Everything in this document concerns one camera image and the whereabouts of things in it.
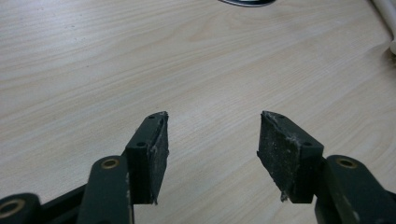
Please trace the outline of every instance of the screw hole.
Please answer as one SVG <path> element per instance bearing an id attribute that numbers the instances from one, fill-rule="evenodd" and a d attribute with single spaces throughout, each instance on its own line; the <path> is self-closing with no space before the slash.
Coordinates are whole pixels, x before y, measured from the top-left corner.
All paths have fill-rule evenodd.
<path id="1" fill-rule="evenodd" d="M 0 205 L 0 219 L 10 217 L 21 211 L 25 206 L 25 200 L 14 199 Z"/>
<path id="2" fill-rule="evenodd" d="M 137 143 L 136 144 L 138 147 L 145 147 L 146 146 L 146 143 L 144 143 L 144 142 L 139 142 L 139 143 Z"/>
<path id="3" fill-rule="evenodd" d="M 118 166 L 119 164 L 120 162 L 116 159 L 108 159 L 102 162 L 102 168 L 108 170 Z"/>
<path id="4" fill-rule="evenodd" d="M 339 158 L 337 159 L 337 163 L 349 169 L 355 169 L 356 167 L 358 167 L 358 164 L 356 164 L 356 162 L 350 161 L 348 159 Z"/>

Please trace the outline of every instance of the table surface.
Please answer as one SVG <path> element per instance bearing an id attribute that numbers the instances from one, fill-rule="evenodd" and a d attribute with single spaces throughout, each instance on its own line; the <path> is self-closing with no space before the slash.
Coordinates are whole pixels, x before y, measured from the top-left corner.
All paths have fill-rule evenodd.
<path id="1" fill-rule="evenodd" d="M 284 114 L 396 191 L 396 66 L 371 1 L 3 1 L 0 198 L 45 203 L 169 113 L 159 205 L 137 223 L 316 223 L 282 203 L 256 156 Z"/>

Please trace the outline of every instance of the black rubber pad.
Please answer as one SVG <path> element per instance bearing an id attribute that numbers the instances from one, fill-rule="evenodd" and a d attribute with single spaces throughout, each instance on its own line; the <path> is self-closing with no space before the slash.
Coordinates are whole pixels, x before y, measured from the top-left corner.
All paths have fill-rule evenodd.
<path id="1" fill-rule="evenodd" d="M 282 192 L 282 202 L 311 203 L 323 145 L 283 115 L 263 111 L 257 155 Z"/>
<path id="2" fill-rule="evenodd" d="M 133 204 L 157 203 L 169 155 L 167 122 L 166 112 L 146 117 L 122 153 L 128 160 Z"/>

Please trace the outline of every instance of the white object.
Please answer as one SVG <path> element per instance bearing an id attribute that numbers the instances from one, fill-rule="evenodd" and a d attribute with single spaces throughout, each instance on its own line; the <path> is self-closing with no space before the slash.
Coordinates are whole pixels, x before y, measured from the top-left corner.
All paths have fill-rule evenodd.
<path id="1" fill-rule="evenodd" d="M 396 7 L 391 0 L 373 0 L 379 13 L 381 13 L 389 29 L 392 31 L 393 40 L 390 42 L 390 51 L 396 54 Z"/>

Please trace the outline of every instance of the wood grain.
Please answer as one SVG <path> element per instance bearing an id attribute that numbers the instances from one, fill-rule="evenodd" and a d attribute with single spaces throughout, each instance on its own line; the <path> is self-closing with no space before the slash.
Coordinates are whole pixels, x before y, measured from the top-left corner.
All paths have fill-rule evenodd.
<path id="1" fill-rule="evenodd" d="M 0 3 L 0 197 L 47 202 L 169 112 L 159 205 L 137 223 L 316 223 L 256 157 L 262 110 L 396 191 L 396 66 L 370 1 Z"/>

